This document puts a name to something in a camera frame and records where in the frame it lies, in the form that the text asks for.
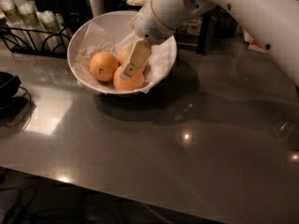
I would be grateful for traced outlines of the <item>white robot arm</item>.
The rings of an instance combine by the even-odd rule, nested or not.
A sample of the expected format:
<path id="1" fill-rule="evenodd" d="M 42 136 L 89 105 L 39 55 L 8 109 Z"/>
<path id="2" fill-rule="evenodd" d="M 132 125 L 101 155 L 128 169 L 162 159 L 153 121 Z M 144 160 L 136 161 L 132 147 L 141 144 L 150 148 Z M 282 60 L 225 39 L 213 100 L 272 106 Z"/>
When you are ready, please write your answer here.
<path id="1" fill-rule="evenodd" d="M 219 6 L 299 85 L 298 0 L 150 0 L 131 20 L 135 34 L 160 45 L 186 20 Z"/>

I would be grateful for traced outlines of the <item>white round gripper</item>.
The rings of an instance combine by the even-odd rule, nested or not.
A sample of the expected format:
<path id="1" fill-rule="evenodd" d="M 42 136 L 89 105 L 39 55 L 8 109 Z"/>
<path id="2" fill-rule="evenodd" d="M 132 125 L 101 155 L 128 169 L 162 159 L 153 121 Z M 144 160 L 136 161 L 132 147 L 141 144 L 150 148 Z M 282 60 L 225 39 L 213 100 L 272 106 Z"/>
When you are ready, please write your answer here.
<path id="1" fill-rule="evenodd" d="M 121 65 L 120 77 L 131 79 L 151 55 L 151 44 L 161 45 L 186 20 L 201 16 L 215 7 L 207 0 L 149 0 L 128 26 L 139 38 L 128 49 Z"/>

